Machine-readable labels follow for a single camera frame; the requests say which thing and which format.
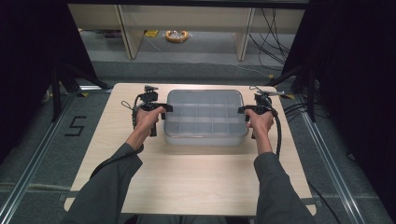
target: box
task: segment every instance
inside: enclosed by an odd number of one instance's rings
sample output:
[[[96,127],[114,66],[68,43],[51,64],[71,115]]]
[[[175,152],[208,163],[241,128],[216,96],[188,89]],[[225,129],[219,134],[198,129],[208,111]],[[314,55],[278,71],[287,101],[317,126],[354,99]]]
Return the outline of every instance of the box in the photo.
[[[167,103],[173,112],[166,113],[166,142],[188,146],[237,146],[248,128],[242,95],[234,90],[174,90]]]

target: hand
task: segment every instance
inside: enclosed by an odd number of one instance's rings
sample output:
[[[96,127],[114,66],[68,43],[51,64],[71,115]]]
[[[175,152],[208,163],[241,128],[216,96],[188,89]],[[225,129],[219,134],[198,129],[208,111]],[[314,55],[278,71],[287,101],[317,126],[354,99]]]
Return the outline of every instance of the hand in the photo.
[[[257,150],[261,154],[263,152],[273,152],[271,143],[268,137],[268,132],[274,124],[274,116],[271,111],[265,112],[262,115],[256,114],[253,110],[245,110],[245,114],[250,116],[250,123],[248,128],[253,128],[253,134],[256,137]]]
[[[138,150],[146,138],[151,134],[151,128],[158,122],[158,116],[166,110],[160,106],[151,111],[144,111],[139,108],[136,116],[136,127],[129,135],[126,143],[129,144],[134,150]]]

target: gray floor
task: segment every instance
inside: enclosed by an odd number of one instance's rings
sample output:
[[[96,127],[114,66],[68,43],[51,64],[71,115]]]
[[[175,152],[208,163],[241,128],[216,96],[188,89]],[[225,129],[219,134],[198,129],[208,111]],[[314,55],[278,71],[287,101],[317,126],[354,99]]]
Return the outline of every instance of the gray floor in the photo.
[[[97,76],[108,84],[141,82],[263,85],[269,80],[267,76],[272,74],[277,77],[280,74],[261,66],[259,51],[251,41],[248,43],[246,59],[238,62],[232,34],[192,32],[187,41],[174,44],[167,42],[163,32],[160,32],[156,38],[143,39],[134,60],[127,59],[123,42],[119,38],[104,38],[90,31],[82,32],[81,37]],[[262,42],[258,35],[254,35],[254,38]],[[290,46],[293,38],[293,35],[279,36],[280,42],[285,46]],[[278,50],[267,48],[281,57]],[[262,56],[261,60],[266,66],[282,68],[280,63],[268,56]],[[291,93],[292,81],[293,78],[290,78],[277,88]],[[89,93],[87,97],[77,97],[74,100],[11,223],[58,223],[62,219],[65,214],[64,195],[73,183],[108,96],[108,93]],[[293,99],[282,99],[281,102],[284,108],[297,103]],[[331,117],[326,114],[322,105],[316,105],[316,113],[318,128],[366,222],[392,223],[359,165],[346,157],[347,147],[332,125]],[[79,119],[76,123],[83,125],[84,130],[79,137],[67,137],[67,133],[76,132],[69,128],[75,116],[87,117]],[[1,164],[1,203],[21,176],[50,126],[50,119],[51,100],[42,105],[21,144],[14,148]],[[291,133],[307,179],[323,195],[341,222],[350,223],[346,209],[330,180],[302,116],[296,114],[295,118],[290,116],[289,119]],[[122,215],[120,223],[126,218],[128,215]],[[318,223],[335,223],[329,209],[320,203],[315,219]]]

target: wooden surface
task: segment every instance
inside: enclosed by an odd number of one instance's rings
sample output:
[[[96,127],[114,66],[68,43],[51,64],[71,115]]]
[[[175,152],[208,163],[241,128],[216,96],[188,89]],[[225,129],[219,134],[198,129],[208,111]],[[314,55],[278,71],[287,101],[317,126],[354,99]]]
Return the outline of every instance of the wooden surface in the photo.
[[[238,90],[245,105],[254,105],[254,92],[248,86],[208,86],[151,84],[158,87],[159,103],[166,103],[171,90]],[[262,90],[275,89],[262,87]],[[133,130],[131,110],[121,105],[133,105],[144,84],[120,83],[114,87],[98,123],[84,160],[79,168],[72,191],[80,190],[89,180],[93,169],[109,158]],[[280,161],[300,198],[312,198],[305,180],[289,125],[279,98],[272,97],[282,125]],[[145,150],[139,154],[143,166],[131,181],[122,213],[255,216],[259,196],[259,181],[253,167],[257,157],[256,143],[250,138],[237,147],[184,147],[165,142],[163,121],[157,124],[157,137],[149,137]],[[276,125],[270,133],[276,147]],[[68,210],[73,198],[68,198]],[[308,205],[312,214],[314,205]]]

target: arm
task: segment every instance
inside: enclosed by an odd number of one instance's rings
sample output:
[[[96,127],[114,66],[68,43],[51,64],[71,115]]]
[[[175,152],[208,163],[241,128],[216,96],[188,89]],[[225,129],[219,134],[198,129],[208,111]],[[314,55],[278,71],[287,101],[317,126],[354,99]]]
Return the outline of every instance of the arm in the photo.
[[[113,156],[141,148],[162,112],[162,107],[139,111],[134,131]],[[117,223],[131,178],[142,163],[134,154],[103,167],[78,193],[62,223]]]
[[[306,206],[301,202],[290,183],[279,159],[273,153],[268,132],[273,116],[271,112],[257,115],[247,110],[253,128],[259,156],[254,161],[260,181],[260,196],[257,204],[257,222],[262,223],[315,223]]]

